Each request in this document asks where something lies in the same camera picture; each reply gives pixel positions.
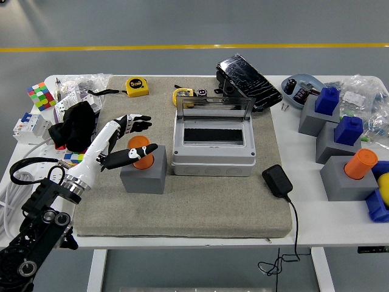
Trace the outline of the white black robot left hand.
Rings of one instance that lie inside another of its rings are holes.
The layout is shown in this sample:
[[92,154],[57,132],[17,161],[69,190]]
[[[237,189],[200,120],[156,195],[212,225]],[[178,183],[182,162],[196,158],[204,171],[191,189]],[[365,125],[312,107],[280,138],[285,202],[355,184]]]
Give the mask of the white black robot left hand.
[[92,141],[83,160],[67,171],[62,185],[89,190],[103,169],[110,170],[130,165],[150,155],[158,148],[157,144],[113,152],[116,142],[125,134],[139,133],[150,126],[152,126],[150,116],[141,114],[126,114],[109,121]]

